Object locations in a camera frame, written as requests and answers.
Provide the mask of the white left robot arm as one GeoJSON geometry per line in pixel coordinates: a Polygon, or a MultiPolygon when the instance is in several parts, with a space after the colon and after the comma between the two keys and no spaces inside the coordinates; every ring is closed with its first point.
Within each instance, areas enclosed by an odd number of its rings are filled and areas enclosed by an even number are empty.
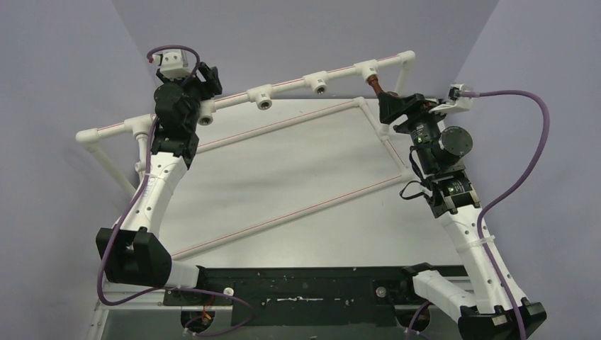
{"type": "Polygon", "coordinates": [[[202,62],[190,79],[162,81],[154,93],[155,119],[146,151],[145,175],[116,225],[101,228],[96,246],[100,277],[112,283],[152,288],[182,288],[182,295],[201,304],[210,294],[203,268],[174,260],[159,240],[159,230],[178,183],[190,169],[199,143],[196,134],[202,102],[223,92],[218,68],[202,62]]]}

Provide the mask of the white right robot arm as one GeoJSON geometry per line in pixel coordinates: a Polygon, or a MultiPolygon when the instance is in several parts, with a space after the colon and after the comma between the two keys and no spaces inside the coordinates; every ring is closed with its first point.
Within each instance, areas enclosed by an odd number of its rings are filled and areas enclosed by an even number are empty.
{"type": "Polygon", "coordinates": [[[473,147],[468,131],[440,128],[443,105],[422,94],[377,95],[379,120],[412,140],[409,160],[434,218],[448,234],[472,289],[466,291],[422,263],[405,269],[398,292],[407,302],[422,298],[454,320],[463,339],[527,339],[546,320],[504,264],[484,220],[486,208],[469,180],[463,157],[473,147]]]}

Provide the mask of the white pipe frame with tees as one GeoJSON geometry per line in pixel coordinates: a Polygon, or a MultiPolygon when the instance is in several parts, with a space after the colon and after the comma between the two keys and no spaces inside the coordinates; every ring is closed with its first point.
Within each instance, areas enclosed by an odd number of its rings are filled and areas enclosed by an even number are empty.
{"type": "Polygon", "coordinates": [[[217,125],[201,128],[190,169],[169,191],[158,235],[177,261],[207,266],[326,264],[383,229],[395,189],[412,177],[406,145],[393,142],[362,97],[252,104],[314,81],[369,77],[391,65],[405,83],[412,51],[211,101],[217,125]]]}

